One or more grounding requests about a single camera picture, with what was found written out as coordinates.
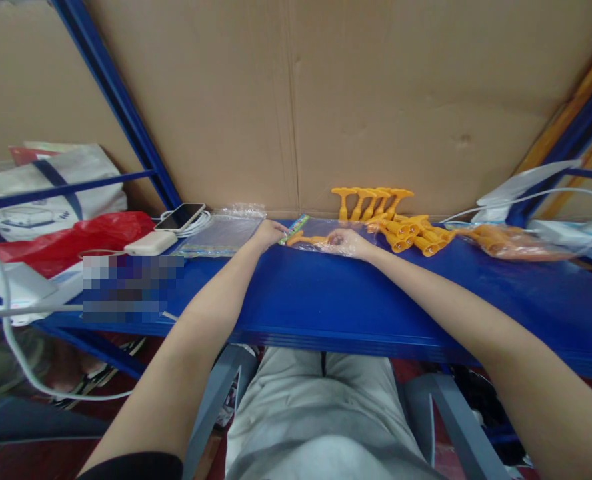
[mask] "grey chair leg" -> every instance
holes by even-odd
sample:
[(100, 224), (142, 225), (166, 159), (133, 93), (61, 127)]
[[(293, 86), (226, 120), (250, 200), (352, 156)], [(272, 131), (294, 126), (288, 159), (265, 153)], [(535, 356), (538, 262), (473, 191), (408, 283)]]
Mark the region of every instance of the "grey chair leg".
[(403, 386), (409, 414), (407, 420), (425, 459), (434, 461), (434, 418), (436, 403), (449, 438), (468, 479), (509, 479), (505, 466), (471, 412), (454, 380), (430, 373)]
[(258, 362), (256, 357), (244, 348), (238, 345), (228, 345), (223, 350), (220, 358), (218, 358), (214, 368), (211, 370), (205, 393), (203, 394), (203, 400), (198, 409), (194, 430), (192, 431), (187, 453), (185, 454), (184, 480), (191, 480), (194, 476), (203, 450), (205, 450), (209, 434), (214, 427), (218, 412), (227, 398), (232, 381), (236, 378), (238, 372), (240, 372), (238, 392), (236, 395), (236, 408), (238, 408), (238, 401), (245, 394), (249, 382), (256, 374), (257, 368)]

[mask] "red plastic bag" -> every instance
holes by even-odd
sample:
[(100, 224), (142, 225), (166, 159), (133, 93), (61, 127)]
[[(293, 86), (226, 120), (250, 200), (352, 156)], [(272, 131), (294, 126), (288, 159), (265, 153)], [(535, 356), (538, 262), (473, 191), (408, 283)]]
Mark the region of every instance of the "red plastic bag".
[(154, 222), (144, 212), (106, 213), (31, 241), (0, 243), (0, 259), (5, 263), (25, 262), (42, 276), (52, 278), (80, 262), (80, 252), (92, 249), (121, 251), (153, 228)]

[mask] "smartphone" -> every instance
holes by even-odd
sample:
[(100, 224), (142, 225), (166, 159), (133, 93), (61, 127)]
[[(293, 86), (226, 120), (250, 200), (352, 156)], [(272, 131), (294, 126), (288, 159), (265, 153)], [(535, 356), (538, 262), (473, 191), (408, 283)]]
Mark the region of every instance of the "smartphone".
[(170, 213), (165, 220), (162, 220), (156, 225), (154, 230), (171, 232), (182, 231), (190, 223), (196, 220), (204, 209), (204, 203), (184, 203)]

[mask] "person's left arm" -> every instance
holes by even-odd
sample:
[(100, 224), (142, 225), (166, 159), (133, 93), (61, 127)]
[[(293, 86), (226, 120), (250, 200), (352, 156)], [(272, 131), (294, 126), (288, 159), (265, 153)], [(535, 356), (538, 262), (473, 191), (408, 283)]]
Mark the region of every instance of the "person's left arm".
[(261, 254), (287, 229), (266, 220), (194, 296), (85, 466), (136, 452), (185, 457), (216, 356), (231, 334)]

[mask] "blue shelf surface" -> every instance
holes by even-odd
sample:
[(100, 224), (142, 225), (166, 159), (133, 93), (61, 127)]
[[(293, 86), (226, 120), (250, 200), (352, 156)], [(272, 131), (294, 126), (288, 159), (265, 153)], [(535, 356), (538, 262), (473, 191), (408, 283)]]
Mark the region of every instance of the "blue shelf surface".
[[(592, 376), (592, 274), (569, 262), (496, 260), (458, 238), (434, 257), (423, 257), (417, 249), (400, 256), (476, 293), (528, 328), (578, 374)], [(227, 260), (188, 261), (182, 287), (170, 294), (167, 311), (180, 315)], [(52, 315), (46, 321), (59, 327), (142, 335), (166, 335), (173, 325), (166, 317), (94, 323), (72, 315)], [(475, 362), (374, 267), (336, 255), (278, 246), (260, 259), (230, 341)]]

